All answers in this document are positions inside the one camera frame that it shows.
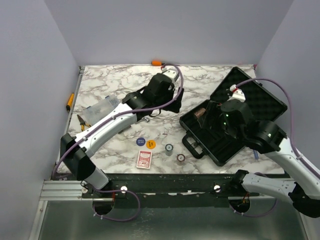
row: orange object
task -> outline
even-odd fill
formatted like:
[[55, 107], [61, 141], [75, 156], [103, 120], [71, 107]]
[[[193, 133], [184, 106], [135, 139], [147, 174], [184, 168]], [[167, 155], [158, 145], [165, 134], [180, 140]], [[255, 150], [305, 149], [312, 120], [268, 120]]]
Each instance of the orange object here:
[[165, 64], [164, 62], [161, 62], [161, 61], [152, 61], [151, 62], [151, 65], [152, 66], [157, 66], [157, 67], [160, 67], [162, 66], [163, 64]]
[[67, 112], [69, 112], [70, 109], [71, 109], [71, 105], [72, 105], [72, 102], [74, 101], [74, 97], [75, 97], [75, 94], [72, 93], [71, 96], [70, 96], [70, 98], [69, 98], [68, 103], [67, 103], [66, 106], [65, 106]]
[[154, 140], [149, 140], [146, 142], [146, 147], [148, 149], [154, 149], [156, 147], [156, 142]]

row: pliers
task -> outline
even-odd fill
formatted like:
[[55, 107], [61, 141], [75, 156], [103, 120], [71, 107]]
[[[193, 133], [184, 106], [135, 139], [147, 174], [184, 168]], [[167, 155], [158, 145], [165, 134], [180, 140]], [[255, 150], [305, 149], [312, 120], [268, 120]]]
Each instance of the pliers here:
[[81, 132], [83, 132], [85, 130], [85, 126], [87, 126], [88, 128], [91, 127], [91, 125], [89, 123], [86, 123], [86, 121], [83, 120], [83, 118], [80, 117], [80, 115], [77, 114], [76, 116], [78, 117], [80, 125], [81, 125]]

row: blue poker chip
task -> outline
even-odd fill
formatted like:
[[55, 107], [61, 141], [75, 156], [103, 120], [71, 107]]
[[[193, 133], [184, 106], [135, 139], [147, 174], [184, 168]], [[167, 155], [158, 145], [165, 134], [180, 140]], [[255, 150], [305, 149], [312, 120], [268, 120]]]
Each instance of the blue poker chip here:
[[139, 137], [135, 142], [140, 147], [146, 144], [146, 140], [143, 137]]

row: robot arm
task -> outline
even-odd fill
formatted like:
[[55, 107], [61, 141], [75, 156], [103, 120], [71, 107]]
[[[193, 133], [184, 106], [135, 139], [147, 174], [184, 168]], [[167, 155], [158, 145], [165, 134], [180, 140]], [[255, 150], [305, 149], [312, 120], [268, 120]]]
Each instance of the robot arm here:
[[294, 153], [289, 137], [277, 124], [254, 118], [240, 89], [236, 89], [223, 104], [211, 102], [206, 111], [198, 119], [200, 125], [210, 126], [211, 130], [215, 126], [222, 127], [231, 141], [241, 142], [265, 154], [295, 180], [271, 179], [239, 170], [233, 178], [237, 188], [275, 197], [292, 203], [299, 212], [309, 217], [320, 217], [320, 179], [317, 176], [320, 170], [305, 157], [302, 163], [301, 156], [297, 157]]
[[[163, 69], [162, 73], [157, 73], [152, 77], [146, 87], [128, 93], [113, 112], [86, 131], [80, 132], [74, 137], [71, 137], [69, 133], [62, 136], [60, 157], [74, 148], [66, 155], [64, 163], [78, 181], [86, 181], [98, 190], [108, 185], [110, 182], [108, 176], [96, 167], [90, 157], [114, 135], [129, 128], [144, 116], [151, 115], [152, 108], [166, 105], [173, 100], [175, 82], [178, 77], [177, 69]], [[182, 88], [177, 99], [161, 109], [178, 113], [183, 91]]]

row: playing card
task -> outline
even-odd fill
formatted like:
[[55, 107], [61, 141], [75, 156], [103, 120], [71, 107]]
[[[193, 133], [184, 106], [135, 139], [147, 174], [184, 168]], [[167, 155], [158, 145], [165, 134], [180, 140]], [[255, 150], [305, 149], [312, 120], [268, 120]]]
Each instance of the playing card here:
[[137, 169], [150, 169], [151, 166], [151, 151], [139, 151], [138, 160], [136, 162]]

